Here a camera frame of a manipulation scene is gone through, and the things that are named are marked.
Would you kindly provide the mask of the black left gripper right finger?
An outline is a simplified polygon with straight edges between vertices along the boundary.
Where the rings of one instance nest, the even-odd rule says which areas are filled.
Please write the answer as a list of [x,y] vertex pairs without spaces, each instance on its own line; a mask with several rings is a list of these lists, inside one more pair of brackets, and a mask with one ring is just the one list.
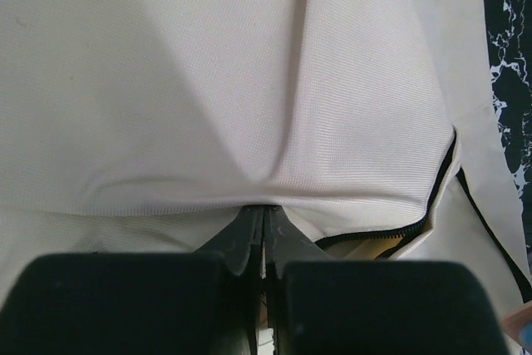
[[278,207],[264,213],[277,354],[506,354],[480,281],[434,261],[333,259]]

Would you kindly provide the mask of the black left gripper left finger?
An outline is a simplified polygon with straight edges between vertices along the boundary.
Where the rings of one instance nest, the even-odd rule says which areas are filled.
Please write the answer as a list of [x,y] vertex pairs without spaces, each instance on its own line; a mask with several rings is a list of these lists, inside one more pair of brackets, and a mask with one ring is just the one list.
[[192,253],[51,254],[1,311],[4,354],[255,354],[264,211]]

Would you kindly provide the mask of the cream canvas student bag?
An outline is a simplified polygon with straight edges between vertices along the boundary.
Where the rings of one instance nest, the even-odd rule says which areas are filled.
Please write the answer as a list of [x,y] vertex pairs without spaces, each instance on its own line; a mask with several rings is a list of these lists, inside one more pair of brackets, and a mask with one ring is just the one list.
[[242,205],[310,239],[424,222],[531,297],[483,0],[1,0],[1,292],[43,254],[191,251]]

